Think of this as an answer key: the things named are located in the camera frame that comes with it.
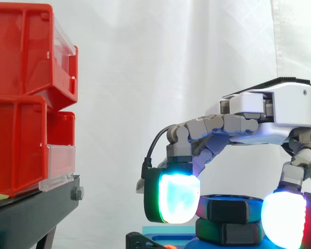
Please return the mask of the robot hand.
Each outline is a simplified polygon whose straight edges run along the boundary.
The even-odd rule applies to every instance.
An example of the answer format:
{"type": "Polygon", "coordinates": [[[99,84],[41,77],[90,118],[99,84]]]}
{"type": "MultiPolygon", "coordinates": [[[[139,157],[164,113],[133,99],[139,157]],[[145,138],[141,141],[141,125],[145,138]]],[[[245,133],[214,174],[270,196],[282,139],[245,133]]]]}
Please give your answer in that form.
{"type": "Polygon", "coordinates": [[[153,140],[136,191],[154,223],[183,224],[194,216],[189,248],[260,246],[311,248],[311,83],[279,77],[224,96],[220,112],[160,131],[166,158],[152,166],[153,140]],[[278,186],[264,199],[243,195],[201,195],[198,178],[228,145],[278,145],[291,157],[278,186]]]}

